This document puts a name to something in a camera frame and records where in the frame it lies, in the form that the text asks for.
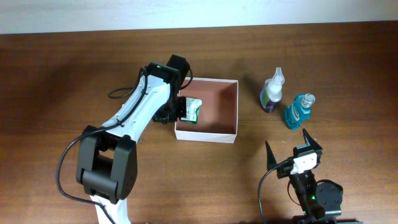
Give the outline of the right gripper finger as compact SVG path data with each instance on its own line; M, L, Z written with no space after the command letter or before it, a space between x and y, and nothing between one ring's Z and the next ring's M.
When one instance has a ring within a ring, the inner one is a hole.
M268 141L265 141L266 145L266 152L267 152L267 170L272 170L276 167L277 161L274 157L274 154L272 152L272 149L268 143Z
M308 131L305 128L303 128L302 131L305 143L307 144L305 152L315 152L317 154L317 164L320 164L320 159L323 154L323 148L321 147L321 145L319 145L319 143L316 142L316 140L314 140L314 138L309 135Z

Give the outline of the green white soap packet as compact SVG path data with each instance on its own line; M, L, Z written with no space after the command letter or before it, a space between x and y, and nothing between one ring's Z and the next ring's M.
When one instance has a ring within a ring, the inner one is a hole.
M197 124L202 100L196 98L186 98L186 117L181 118L182 122Z

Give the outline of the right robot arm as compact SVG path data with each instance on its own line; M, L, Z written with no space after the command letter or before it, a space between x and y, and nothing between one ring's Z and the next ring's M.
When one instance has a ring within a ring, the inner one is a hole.
M331 180L315 180L313 169L320 165L323 148L303 129L305 143L293 148L293 156L278 163L268 142L267 172L260 182L273 171L277 178L289 178L288 186L294 188L303 214L292 218L292 223L336 223L341 215L343 187Z

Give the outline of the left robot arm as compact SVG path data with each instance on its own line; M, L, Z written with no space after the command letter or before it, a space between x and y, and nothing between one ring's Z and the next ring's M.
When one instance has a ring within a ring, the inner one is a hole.
M82 132L76 170L96 207L100 223L129 223L127 196L137 179L137 142L150 121L167 124L187 115L186 99L178 93L190 65L172 55L166 65L142 67L139 81L121 109L101 127Z

